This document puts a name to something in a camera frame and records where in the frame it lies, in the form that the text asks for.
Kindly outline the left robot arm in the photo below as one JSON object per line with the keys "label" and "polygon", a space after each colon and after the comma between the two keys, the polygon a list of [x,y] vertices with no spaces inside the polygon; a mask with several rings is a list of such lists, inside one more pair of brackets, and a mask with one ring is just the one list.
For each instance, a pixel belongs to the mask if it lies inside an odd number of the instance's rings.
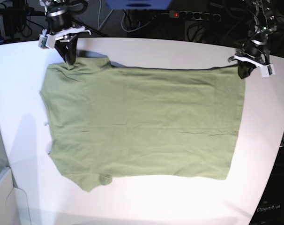
{"label": "left robot arm", "polygon": [[274,65],[270,62],[271,50],[268,39],[277,31],[284,33],[284,22],[277,22],[271,8],[270,0],[246,0],[246,9],[253,15],[254,22],[249,27],[246,40],[229,62],[237,61],[240,79],[249,77],[252,71],[259,68],[263,77],[275,74]]}

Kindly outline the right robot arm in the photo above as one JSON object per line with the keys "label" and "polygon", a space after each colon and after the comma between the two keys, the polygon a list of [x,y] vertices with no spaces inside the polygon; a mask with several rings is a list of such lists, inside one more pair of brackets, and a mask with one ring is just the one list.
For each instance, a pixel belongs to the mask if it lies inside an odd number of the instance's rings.
{"label": "right robot arm", "polygon": [[88,8],[85,0],[43,0],[47,29],[39,35],[38,46],[41,49],[55,49],[69,65],[76,61],[76,48],[79,35],[91,33],[75,20],[76,15]]}

